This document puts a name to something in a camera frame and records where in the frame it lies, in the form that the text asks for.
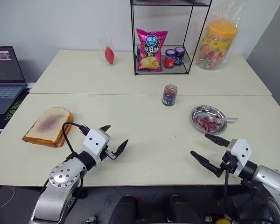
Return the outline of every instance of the cable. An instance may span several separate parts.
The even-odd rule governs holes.
[[[66,142],[67,142],[67,145],[68,145],[69,148],[70,148],[70,151],[71,151],[72,153],[74,153],[75,151],[73,150],[73,148],[72,148],[72,146],[71,146],[71,144],[70,144],[70,141],[69,141],[69,139],[67,138],[67,135],[66,135],[66,132],[65,132],[65,126],[66,126],[66,125],[74,125],[74,126],[77,126],[77,127],[79,127],[79,128],[80,128],[81,125],[78,125],[78,124],[73,123],[73,122],[65,122],[65,123],[62,125],[62,133],[63,133],[63,136],[64,136],[64,138],[65,138],[65,140],[66,140]]]
[[[240,213],[241,210],[243,209],[243,207],[248,204],[250,201],[253,200],[253,198],[256,196],[256,191],[253,191],[252,194],[250,195],[250,197],[245,200],[239,207],[238,207],[238,212]]]
[[[43,185],[43,187],[42,187],[42,189],[41,189],[41,192],[40,192],[40,195],[42,194],[42,192],[45,191],[48,182],[49,182],[49,179],[47,179],[46,182],[45,182],[45,184]]]
[[[246,219],[239,219],[239,218],[235,218],[229,211],[228,211],[228,197],[227,197],[227,188],[228,188],[228,178],[229,178],[229,170],[226,170],[225,172],[225,182],[224,182],[224,187],[223,187],[223,197],[224,197],[224,206],[225,206],[225,210],[228,214],[228,216],[239,223],[246,223],[246,222],[253,222],[253,221],[264,221],[267,223],[271,223],[273,224],[274,222],[272,220],[266,219],[266,218],[246,218]]]
[[[79,199],[80,195],[81,195],[81,192],[82,192],[82,187],[83,187],[83,177],[81,178],[81,182],[80,182],[80,188],[79,188],[79,191],[77,193],[77,196],[75,197],[75,200],[73,202],[73,204],[71,205],[70,209],[69,209],[69,212],[67,213],[67,215],[70,213],[70,211],[72,210],[72,208],[75,206],[77,200]]]
[[[14,198],[14,195],[15,195],[15,187],[14,187],[14,194],[11,196],[11,198],[4,205],[0,206],[0,208],[2,208],[5,205],[7,205]]]

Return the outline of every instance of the plastic bag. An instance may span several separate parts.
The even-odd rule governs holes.
[[[249,0],[225,0],[210,10],[196,51],[195,61],[205,70],[221,68],[229,59],[241,20]]]
[[[145,32],[136,29],[140,40],[140,57],[138,70],[162,71],[161,47],[168,31]]]

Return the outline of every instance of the blue jar lid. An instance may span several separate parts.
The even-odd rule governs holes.
[[[173,57],[173,56],[176,55],[176,52],[173,49],[168,49],[168,50],[165,51],[165,55],[167,55],[169,57]]]
[[[180,54],[180,53],[183,54],[183,53],[185,53],[185,48],[183,48],[183,47],[176,47],[176,48],[175,48],[175,52],[176,52],[176,53],[179,53],[179,54]]]

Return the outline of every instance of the pink snack bag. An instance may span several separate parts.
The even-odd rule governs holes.
[[[136,29],[140,40],[138,70],[162,71],[161,47],[168,31],[145,32]]]

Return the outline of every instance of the table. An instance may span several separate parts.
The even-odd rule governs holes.
[[[135,76],[133,53],[116,52],[117,64],[107,67],[96,51],[61,50],[31,93],[160,95],[175,84],[179,95],[271,96],[241,55],[232,55],[227,67],[206,71],[192,66],[189,75]]]
[[[212,105],[226,116],[238,117],[222,137],[247,139],[251,161],[280,170],[280,107],[268,96],[178,96],[166,107],[161,95],[29,94],[0,135],[0,185],[42,186],[51,169],[70,153],[61,148],[33,145],[22,137],[42,113],[53,106],[67,108],[74,121],[89,127],[111,125],[110,149],[129,139],[115,161],[106,159],[84,179],[85,186],[217,185],[190,151],[218,166],[225,148],[215,145],[189,121],[197,105]],[[84,136],[73,127],[70,142],[80,152]],[[230,178],[230,183],[239,179]]]
[[[27,88],[31,89],[34,86],[35,83],[27,83]]]

